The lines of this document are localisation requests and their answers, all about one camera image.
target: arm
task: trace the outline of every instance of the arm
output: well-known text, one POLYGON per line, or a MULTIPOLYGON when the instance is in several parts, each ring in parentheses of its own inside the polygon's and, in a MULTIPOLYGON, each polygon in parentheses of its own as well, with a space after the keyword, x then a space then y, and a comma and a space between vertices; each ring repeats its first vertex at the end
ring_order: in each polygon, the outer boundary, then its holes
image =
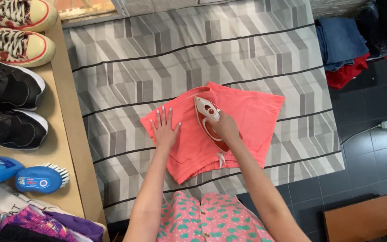
POLYGON ((237 159, 246 187, 268 232, 276 242, 310 242, 295 222, 279 191, 239 138, 234 119, 223 112, 219 114, 221 115, 219 122, 207 121, 237 159))
POLYGON ((174 145, 181 123, 173 131, 171 128, 172 110, 170 108, 168 121, 165 111, 157 113, 157 126, 152 124, 156 140, 156 151, 153 155, 146 178, 141 185, 137 199, 132 208, 131 219, 126 231, 124 242, 154 242, 158 234, 161 220, 162 194, 164 174, 169 150, 174 145))

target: brush bristles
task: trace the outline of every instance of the brush bristles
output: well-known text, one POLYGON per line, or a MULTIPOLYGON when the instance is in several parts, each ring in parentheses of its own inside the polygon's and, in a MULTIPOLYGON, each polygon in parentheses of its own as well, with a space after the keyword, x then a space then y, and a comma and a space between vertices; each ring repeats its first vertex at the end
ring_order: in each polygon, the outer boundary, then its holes
POLYGON ((61 175, 61 178, 62 178, 61 187, 64 187, 70 181, 70 173, 65 168, 62 168, 56 164, 52 164, 49 162, 38 165, 38 166, 45 166, 45 167, 52 168, 55 171, 57 171, 61 175))

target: white and red iron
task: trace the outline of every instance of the white and red iron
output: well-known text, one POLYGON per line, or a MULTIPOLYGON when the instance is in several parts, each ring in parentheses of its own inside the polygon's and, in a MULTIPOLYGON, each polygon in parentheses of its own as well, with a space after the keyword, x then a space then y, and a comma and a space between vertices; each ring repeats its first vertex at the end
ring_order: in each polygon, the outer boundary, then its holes
POLYGON ((201 128, 206 132, 207 136, 222 151, 223 154, 229 151, 229 147, 225 141, 223 141, 223 139, 213 130, 212 126, 206 122, 207 118, 219 121, 220 108, 216 104, 198 96, 195 96, 193 101, 195 103, 196 117, 198 118, 201 128))

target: red clothing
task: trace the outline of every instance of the red clothing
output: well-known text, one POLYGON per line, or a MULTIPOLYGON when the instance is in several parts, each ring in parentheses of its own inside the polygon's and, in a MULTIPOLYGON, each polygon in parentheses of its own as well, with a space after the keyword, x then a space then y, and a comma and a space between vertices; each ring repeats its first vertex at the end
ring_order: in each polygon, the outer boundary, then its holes
POLYGON ((361 71, 368 69, 367 58, 369 56, 370 53, 366 53, 361 57, 355 58, 353 65, 344 64, 337 71, 325 71, 328 86, 336 90, 343 88, 350 80, 359 75, 361 71))
MULTIPOLYGON (((167 169, 178 184, 205 171, 219 169, 220 150, 202 130, 196 117, 194 96, 215 103, 230 114, 237 123, 243 142, 255 160, 263 168, 277 117, 285 100, 283 96, 254 91, 241 91, 209 82, 185 92, 167 102, 165 111, 174 110, 173 128, 182 123, 176 144, 169 153, 167 169)), ((140 119, 148 134, 153 138, 150 119, 156 124, 156 109, 140 119)), ((224 154, 223 168, 239 167, 231 151, 224 154)))

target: floral sneaker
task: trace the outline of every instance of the floral sneaker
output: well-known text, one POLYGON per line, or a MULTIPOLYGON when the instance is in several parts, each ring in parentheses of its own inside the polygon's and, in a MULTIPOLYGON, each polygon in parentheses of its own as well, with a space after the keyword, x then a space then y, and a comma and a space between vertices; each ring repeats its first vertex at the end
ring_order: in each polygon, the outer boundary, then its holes
POLYGON ((56 8, 45 0, 0 0, 0 26, 41 32, 58 19, 56 8))
POLYGON ((51 61, 55 43, 38 33, 0 27, 0 62, 36 67, 51 61))

